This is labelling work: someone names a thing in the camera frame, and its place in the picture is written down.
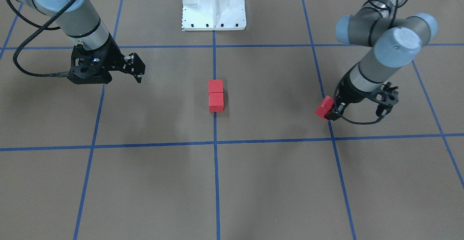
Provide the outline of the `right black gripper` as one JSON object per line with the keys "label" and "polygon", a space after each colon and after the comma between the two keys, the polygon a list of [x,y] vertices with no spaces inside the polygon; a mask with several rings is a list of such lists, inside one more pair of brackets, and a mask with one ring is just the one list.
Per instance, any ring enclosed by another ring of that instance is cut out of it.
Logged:
{"label": "right black gripper", "polygon": [[137,53],[124,56],[111,35],[101,47],[94,50],[85,50],[82,44],[74,46],[71,67],[82,64],[104,67],[108,72],[117,70],[132,75],[139,84],[146,69]]}

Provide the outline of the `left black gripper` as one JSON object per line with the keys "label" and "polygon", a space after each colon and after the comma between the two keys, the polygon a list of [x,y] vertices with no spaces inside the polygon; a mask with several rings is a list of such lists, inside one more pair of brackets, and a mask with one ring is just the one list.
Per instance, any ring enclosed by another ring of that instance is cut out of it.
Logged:
{"label": "left black gripper", "polygon": [[337,103],[325,115],[327,120],[340,119],[349,104],[361,102],[376,89],[376,83],[365,78],[360,70],[349,70],[339,84]]}

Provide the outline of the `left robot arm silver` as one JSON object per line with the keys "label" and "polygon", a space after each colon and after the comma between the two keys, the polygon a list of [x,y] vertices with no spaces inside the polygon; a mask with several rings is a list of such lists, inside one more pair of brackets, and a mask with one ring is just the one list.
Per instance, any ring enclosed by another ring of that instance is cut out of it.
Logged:
{"label": "left robot arm silver", "polygon": [[398,88],[389,78],[411,63],[438,31],[436,19],[417,13],[399,19],[397,12],[408,0],[366,0],[355,15],[343,16],[335,27],[336,39],[371,50],[339,81],[333,96],[325,96],[315,114],[325,120],[343,119],[350,104],[368,99],[377,104],[374,123],[398,103]]}

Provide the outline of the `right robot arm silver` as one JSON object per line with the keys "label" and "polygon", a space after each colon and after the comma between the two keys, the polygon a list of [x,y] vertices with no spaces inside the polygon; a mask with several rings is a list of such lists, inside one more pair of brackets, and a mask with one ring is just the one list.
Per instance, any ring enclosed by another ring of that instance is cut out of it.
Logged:
{"label": "right robot arm silver", "polygon": [[[26,75],[67,78],[74,84],[108,84],[111,71],[132,75],[138,83],[145,64],[136,53],[123,55],[91,0],[5,0],[23,21],[36,28],[13,55],[13,63]],[[38,74],[18,63],[20,52],[44,31],[62,30],[74,43],[67,72]]]}

